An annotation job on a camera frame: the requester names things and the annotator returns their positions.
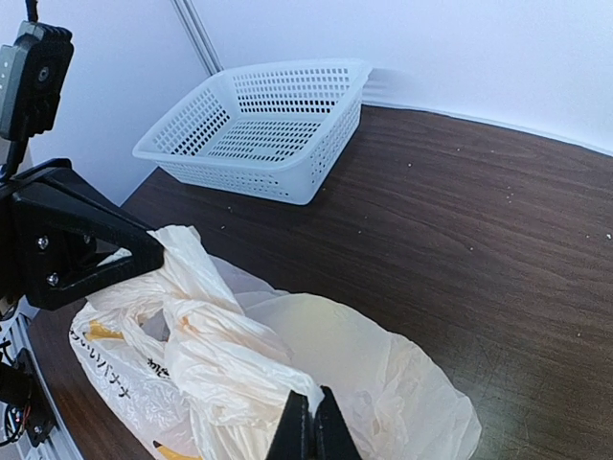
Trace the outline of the white perforated plastic basket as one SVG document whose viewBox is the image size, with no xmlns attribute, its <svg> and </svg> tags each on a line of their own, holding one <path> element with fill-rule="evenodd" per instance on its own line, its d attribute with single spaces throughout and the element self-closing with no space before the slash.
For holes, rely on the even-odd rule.
<svg viewBox="0 0 613 460">
<path fill-rule="evenodd" d="M 372 70 L 361 59 L 324 58 L 221 71 L 156 122 L 133 155 L 184 184 L 307 205 L 359 126 Z"/>
</svg>

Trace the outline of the banana print plastic bag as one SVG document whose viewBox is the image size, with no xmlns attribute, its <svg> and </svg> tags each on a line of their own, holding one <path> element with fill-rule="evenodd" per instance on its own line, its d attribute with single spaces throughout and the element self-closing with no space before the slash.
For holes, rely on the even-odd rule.
<svg viewBox="0 0 613 460">
<path fill-rule="evenodd" d="M 153 232 L 161 268 L 91 294 L 71 347 L 156 459 L 262 459 L 291 394 L 336 399 L 363 459 L 467 459 L 481 424 L 414 342 L 326 297 L 278 290 L 208 254 L 191 227 Z"/>
</svg>

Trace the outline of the left aluminium corner post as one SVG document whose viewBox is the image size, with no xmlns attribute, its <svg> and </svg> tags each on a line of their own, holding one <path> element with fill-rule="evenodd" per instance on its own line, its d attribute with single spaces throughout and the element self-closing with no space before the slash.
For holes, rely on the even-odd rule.
<svg viewBox="0 0 613 460">
<path fill-rule="evenodd" d="M 206 72 L 209 75 L 221 72 L 223 67 L 194 2 L 192 0 L 172 0 L 171 2 Z"/>
</svg>

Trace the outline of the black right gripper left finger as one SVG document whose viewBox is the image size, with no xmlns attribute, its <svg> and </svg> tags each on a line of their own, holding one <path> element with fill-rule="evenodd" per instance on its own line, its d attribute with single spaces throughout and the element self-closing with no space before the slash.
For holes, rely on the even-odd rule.
<svg viewBox="0 0 613 460">
<path fill-rule="evenodd" d="M 305 395 L 290 391 L 269 448 L 269 460 L 307 460 L 311 456 L 311 416 Z"/>
</svg>

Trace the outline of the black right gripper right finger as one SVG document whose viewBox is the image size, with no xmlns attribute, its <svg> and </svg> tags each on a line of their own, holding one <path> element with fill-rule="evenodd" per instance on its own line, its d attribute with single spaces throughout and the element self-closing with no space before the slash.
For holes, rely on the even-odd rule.
<svg viewBox="0 0 613 460">
<path fill-rule="evenodd" d="M 319 460 L 361 460 L 340 407 L 331 389 L 321 386 L 324 398 L 314 418 L 314 458 Z"/>
</svg>

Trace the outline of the aluminium front rail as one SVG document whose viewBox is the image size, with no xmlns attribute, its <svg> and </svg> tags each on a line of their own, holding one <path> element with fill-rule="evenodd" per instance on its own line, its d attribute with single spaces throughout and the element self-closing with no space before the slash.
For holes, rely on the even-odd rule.
<svg viewBox="0 0 613 460">
<path fill-rule="evenodd" d="M 1 452 L 20 459 L 79 460 L 28 337 L 31 319 L 16 314 L 1 324 Z"/>
</svg>

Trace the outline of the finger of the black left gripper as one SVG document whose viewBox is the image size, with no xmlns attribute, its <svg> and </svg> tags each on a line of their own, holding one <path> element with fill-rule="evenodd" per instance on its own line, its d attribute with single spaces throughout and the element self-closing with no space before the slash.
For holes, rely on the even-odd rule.
<svg viewBox="0 0 613 460">
<path fill-rule="evenodd" d="M 1 308 L 55 311 L 160 268 L 148 227 L 54 159 L 1 186 Z"/>
</svg>

